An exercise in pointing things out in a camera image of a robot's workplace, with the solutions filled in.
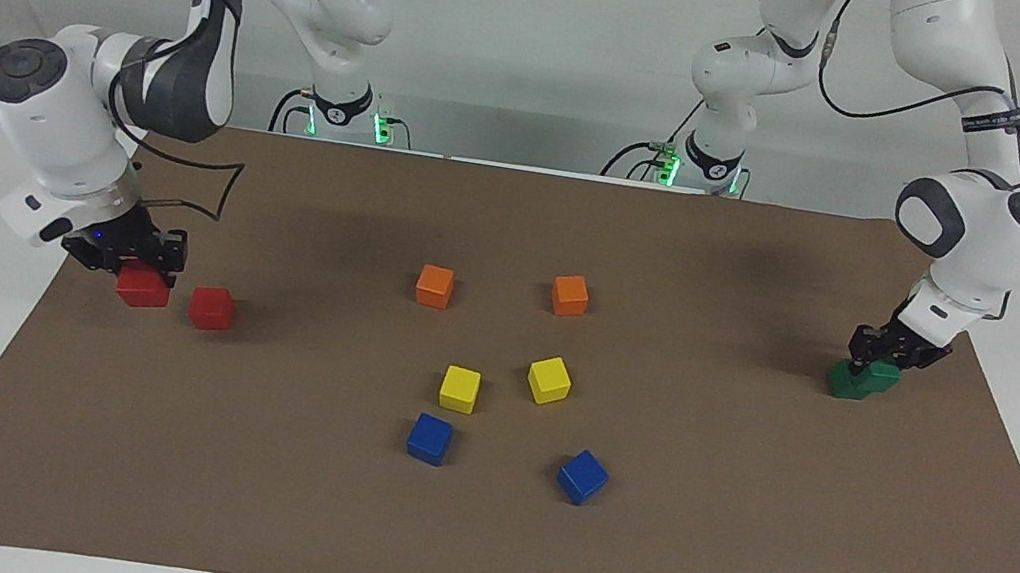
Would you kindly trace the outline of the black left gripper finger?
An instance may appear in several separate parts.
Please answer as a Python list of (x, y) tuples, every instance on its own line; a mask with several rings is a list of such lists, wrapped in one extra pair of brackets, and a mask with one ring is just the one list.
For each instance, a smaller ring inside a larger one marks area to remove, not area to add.
[(866, 324), (857, 325), (849, 342), (848, 351), (850, 351), (850, 361), (848, 362), (848, 372), (850, 375), (859, 376), (866, 371), (869, 365), (874, 363), (879, 331), (879, 328)]
[(907, 367), (908, 369), (923, 369), (926, 370), (929, 366), (932, 367), (934, 363), (938, 363), (944, 357), (953, 353), (954, 347), (952, 344), (948, 346), (935, 347), (931, 343), (927, 343), (926, 340), (917, 340), (912, 343), (909, 347)]

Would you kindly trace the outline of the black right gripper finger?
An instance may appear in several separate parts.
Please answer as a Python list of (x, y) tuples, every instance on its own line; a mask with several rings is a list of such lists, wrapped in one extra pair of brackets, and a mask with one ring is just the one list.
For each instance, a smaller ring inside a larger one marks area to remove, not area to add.
[(71, 257), (79, 260), (83, 267), (92, 271), (105, 271), (114, 275), (119, 275), (122, 268), (123, 258), (116, 255), (113, 250), (100, 248), (94, 243), (68, 239), (66, 251)]
[(175, 285), (176, 275), (184, 271), (188, 239), (188, 232), (176, 230), (165, 231), (161, 237), (157, 271), (168, 289)]

